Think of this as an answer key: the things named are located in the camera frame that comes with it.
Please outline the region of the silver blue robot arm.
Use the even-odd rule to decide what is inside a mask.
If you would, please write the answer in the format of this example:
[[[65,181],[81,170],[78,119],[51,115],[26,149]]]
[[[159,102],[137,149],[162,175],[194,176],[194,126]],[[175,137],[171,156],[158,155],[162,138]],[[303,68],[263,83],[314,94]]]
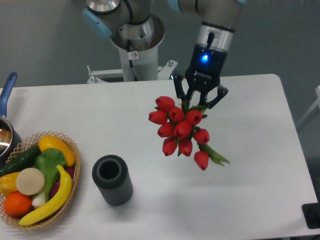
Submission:
[[[199,92],[199,104],[214,107],[227,93],[220,74],[243,4],[237,0],[171,0],[181,13],[201,17],[202,23],[189,67],[175,76],[177,97],[190,102]],[[148,0],[88,0],[82,12],[89,27],[118,48],[126,82],[164,80],[175,62],[158,68],[158,47],[164,35],[162,21],[150,12]]]

